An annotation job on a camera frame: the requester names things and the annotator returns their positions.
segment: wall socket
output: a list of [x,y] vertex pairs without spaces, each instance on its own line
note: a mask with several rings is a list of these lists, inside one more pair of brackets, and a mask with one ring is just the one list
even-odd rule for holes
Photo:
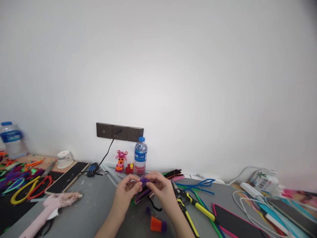
[[103,138],[112,138],[112,125],[107,123],[96,123],[97,136]]
[[119,125],[112,125],[112,138],[119,139],[119,140],[127,140],[128,127],[119,126]]
[[100,122],[96,123],[96,129],[97,137],[127,140],[132,142],[138,142],[139,137],[142,137],[144,132],[144,128],[112,125]]
[[138,127],[128,127],[127,141],[138,142],[139,137],[143,136],[144,129]]

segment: blue bottle label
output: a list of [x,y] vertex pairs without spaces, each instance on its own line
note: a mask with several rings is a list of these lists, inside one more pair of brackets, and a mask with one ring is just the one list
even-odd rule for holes
[[3,132],[0,134],[3,143],[9,143],[17,140],[21,140],[23,138],[22,132],[19,130]]
[[139,152],[135,151],[134,152],[134,159],[137,162],[144,162],[144,161],[146,161],[146,155],[147,155],[147,152],[146,153],[139,153]]

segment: small white container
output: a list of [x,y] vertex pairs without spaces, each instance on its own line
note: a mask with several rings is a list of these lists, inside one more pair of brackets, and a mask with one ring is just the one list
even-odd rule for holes
[[258,170],[251,178],[250,185],[259,192],[271,193],[278,186],[278,180],[275,177],[276,174],[277,172],[271,169]]
[[73,161],[73,156],[69,150],[63,150],[57,154],[57,167],[59,169],[67,168]]

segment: water bottle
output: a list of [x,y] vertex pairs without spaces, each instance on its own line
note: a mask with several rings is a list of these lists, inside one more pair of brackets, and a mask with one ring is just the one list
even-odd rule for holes
[[146,162],[146,154],[148,152],[148,146],[144,142],[145,142],[145,138],[139,137],[139,142],[135,145],[135,148],[134,148],[133,174],[138,176],[145,175],[145,162]]
[[23,141],[23,134],[17,125],[12,122],[1,122],[0,136],[6,146],[11,159],[17,159],[27,154],[26,145]]

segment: blue bottle cap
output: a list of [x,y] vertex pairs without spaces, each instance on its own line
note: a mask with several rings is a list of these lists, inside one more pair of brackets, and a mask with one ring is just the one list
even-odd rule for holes
[[12,125],[12,122],[1,122],[1,126],[9,126]]

